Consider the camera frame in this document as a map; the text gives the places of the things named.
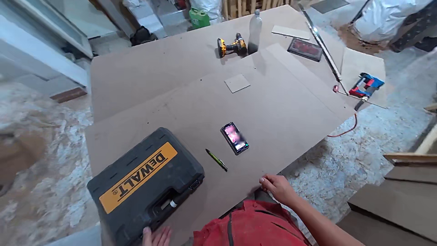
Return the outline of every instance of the person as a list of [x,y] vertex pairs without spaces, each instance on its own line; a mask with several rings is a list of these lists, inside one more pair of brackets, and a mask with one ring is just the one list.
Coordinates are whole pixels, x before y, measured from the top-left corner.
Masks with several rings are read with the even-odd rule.
[[[289,212],[268,196],[266,191],[270,191],[302,219],[319,246],[364,246],[299,197],[285,177],[266,174],[260,178],[260,184],[258,197],[264,193],[264,198],[257,199],[255,193],[255,200],[244,200],[222,218],[212,220],[201,231],[194,232],[193,245],[311,245]],[[170,236],[168,227],[153,234],[145,228],[143,246],[168,246]]]

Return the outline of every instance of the red cable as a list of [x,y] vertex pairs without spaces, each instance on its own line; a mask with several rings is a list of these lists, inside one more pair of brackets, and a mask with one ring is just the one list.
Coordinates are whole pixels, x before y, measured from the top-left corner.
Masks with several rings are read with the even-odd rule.
[[349,130],[343,132],[342,134],[338,134],[338,135],[335,135],[335,136],[330,136],[330,135],[328,135],[328,137],[339,137],[339,136],[341,136],[341,135],[343,135],[343,134],[346,134],[346,133],[352,131],[353,129],[355,129],[355,128],[357,127],[357,124],[358,124],[358,119],[357,119],[357,114],[354,114],[354,116],[355,116],[355,125],[354,125],[354,127],[352,127],[352,128],[350,128]]

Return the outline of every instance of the plastic bottle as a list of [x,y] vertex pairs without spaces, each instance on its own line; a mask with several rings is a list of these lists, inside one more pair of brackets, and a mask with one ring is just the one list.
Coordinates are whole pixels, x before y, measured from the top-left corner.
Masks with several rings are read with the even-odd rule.
[[255,10],[255,15],[250,19],[249,23],[249,44],[247,46],[247,52],[250,54],[258,51],[260,45],[260,34],[263,22],[260,17],[260,10]]

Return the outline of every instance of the workshop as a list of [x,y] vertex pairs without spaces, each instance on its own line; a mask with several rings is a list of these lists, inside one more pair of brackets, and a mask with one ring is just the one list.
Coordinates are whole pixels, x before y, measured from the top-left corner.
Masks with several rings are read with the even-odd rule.
[[0,22],[0,246],[437,246],[437,0]]

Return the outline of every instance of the green jerry can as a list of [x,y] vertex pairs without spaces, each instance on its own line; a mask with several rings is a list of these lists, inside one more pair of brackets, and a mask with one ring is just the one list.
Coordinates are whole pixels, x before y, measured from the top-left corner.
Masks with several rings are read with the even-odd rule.
[[209,16],[204,11],[199,11],[198,9],[191,8],[189,13],[191,18],[191,24],[193,25],[194,29],[211,25],[209,23]]

